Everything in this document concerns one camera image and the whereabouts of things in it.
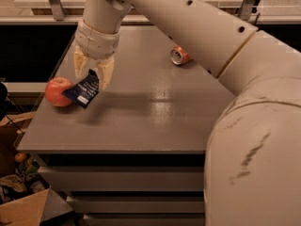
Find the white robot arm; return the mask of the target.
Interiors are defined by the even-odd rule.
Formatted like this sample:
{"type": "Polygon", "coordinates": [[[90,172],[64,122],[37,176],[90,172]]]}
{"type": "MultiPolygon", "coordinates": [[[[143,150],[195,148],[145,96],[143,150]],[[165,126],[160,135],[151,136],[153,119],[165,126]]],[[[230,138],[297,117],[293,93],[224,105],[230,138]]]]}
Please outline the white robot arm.
{"type": "Polygon", "coordinates": [[[235,96],[206,149],[206,226],[301,226],[301,54],[200,0],[86,0],[87,59],[115,53],[130,8],[235,96]]]}

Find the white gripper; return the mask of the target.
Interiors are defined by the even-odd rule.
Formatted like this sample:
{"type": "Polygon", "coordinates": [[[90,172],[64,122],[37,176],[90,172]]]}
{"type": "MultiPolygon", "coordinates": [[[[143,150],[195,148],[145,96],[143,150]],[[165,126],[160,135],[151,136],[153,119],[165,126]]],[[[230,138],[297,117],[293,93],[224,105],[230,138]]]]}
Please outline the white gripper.
{"type": "Polygon", "coordinates": [[[93,59],[96,63],[96,73],[99,78],[99,90],[108,88],[114,71],[115,59],[112,57],[119,45],[119,33],[104,34],[83,21],[78,23],[75,32],[75,51],[73,63],[75,77],[77,80],[84,79],[92,66],[93,59]]]}

